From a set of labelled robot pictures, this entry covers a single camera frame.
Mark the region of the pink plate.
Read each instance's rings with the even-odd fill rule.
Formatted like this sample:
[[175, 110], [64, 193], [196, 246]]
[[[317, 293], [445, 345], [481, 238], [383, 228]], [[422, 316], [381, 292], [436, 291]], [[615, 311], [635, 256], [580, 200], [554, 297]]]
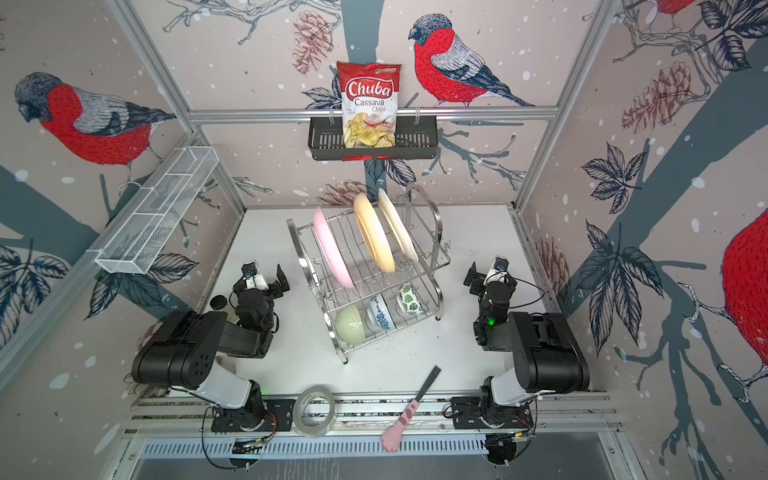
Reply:
[[313, 232], [334, 278], [345, 289], [353, 289], [354, 282], [346, 267], [328, 220], [320, 207], [317, 207], [313, 213]]

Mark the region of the cream floral plate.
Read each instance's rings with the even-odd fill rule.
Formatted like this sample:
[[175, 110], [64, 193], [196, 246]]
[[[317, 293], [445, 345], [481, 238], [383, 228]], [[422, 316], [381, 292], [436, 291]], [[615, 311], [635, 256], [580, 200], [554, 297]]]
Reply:
[[397, 209], [389, 199], [388, 194], [383, 189], [379, 188], [377, 197], [379, 208], [384, 214], [389, 228], [398, 243], [400, 251], [406, 258], [414, 263], [417, 263], [419, 258], [411, 237], [399, 213], [397, 212]]

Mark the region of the steel two-tier dish rack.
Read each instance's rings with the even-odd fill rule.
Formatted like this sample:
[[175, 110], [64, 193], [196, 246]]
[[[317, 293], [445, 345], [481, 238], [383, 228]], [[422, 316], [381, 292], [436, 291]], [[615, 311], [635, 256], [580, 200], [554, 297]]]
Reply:
[[[372, 259], [355, 220], [354, 210], [348, 208], [326, 216], [346, 267], [354, 282], [353, 289], [342, 287], [331, 273], [324, 259], [313, 222], [296, 224], [287, 221], [288, 232], [297, 254], [299, 265], [308, 283], [309, 290], [318, 304], [326, 330], [335, 353], [343, 364], [348, 363], [349, 354], [372, 344], [389, 334], [433, 318], [439, 320], [444, 307], [444, 295], [435, 273], [448, 266], [451, 259], [443, 246], [443, 220], [440, 211], [425, 189], [414, 182], [406, 187], [404, 201], [396, 204], [415, 250], [418, 262], [414, 263], [400, 251], [397, 241], [387, 224], [384, 214], [377, 213], [389, 242], [396, 270], [385, 273]], [[426, 314], [419, 317], [405, 317], [397, 302], [397, 294], [404, 283], [411, 283], [420, 297]], [[381, 293], [391, 312], [395, 329], [375, 333], [366, 321], [363, 325], [366, 341], [357, 347], [343, 342], [336, 331], [335, 319], [340, 310], [355, 306], [361, 315], [367, 311], [372, 297]]]

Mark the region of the yellow plate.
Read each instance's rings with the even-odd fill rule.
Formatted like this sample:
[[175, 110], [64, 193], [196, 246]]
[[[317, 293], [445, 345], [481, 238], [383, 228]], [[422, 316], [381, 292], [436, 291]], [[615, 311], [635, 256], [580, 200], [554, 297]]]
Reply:
[[394, 257], [379, 217], [364, 193], [356, 196], [354, 214], [365, 245], [379, 269], [385, 273], [396, 270]]

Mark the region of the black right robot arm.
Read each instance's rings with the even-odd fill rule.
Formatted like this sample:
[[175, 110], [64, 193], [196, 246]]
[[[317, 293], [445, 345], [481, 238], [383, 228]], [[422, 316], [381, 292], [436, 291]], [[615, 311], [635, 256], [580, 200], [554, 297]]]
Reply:
[[508, 266], [503, 257], [486, 274], [472, 265], [463, 281], [478, 298], [476, 343], [485, 351], [511, 355], [511, 367], [488, 377], [479, 389], [479, 417], [492, 428], [520, 422], [525, 407], [544, 395], [585, 392], [591, 383], [587, 361], [563, 314], [530, 313], [511, 305], [522, 281]]

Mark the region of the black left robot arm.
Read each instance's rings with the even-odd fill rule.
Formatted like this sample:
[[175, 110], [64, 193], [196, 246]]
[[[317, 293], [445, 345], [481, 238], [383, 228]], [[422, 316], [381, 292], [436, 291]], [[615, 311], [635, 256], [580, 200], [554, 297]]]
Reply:
[[257, 263], [244, 264], [230, 294], [212, 298], [207, 312], [174, 312], [162, 321], [136, 354], [132, 379], [209, 403], [213, 433], [289, 431], [294, 403], [266, 401], [256, 381], [217, 359], [265, 358], [280, 326], [274, 302], [289, 290], [281, 267], [268, 282]]

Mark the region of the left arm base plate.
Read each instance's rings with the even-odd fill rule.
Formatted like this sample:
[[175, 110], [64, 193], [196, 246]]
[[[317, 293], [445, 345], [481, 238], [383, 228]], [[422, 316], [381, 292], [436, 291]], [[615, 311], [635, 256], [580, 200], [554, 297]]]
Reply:
[[215, 407], [210, 429], [213, 433], [288, 432], [293, 424], [293, 398], [266, 398], [263, 409], [254, 413], [248, 406], [240, 409]]

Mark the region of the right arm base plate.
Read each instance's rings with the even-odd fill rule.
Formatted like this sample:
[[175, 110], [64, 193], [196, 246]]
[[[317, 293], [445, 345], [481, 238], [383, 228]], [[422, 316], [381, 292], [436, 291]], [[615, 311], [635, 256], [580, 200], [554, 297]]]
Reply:
[[456, 396], [443, 412], [457, 430], [510, 429], [533, 430], [528, 407], [499, 406], [479, 396]]

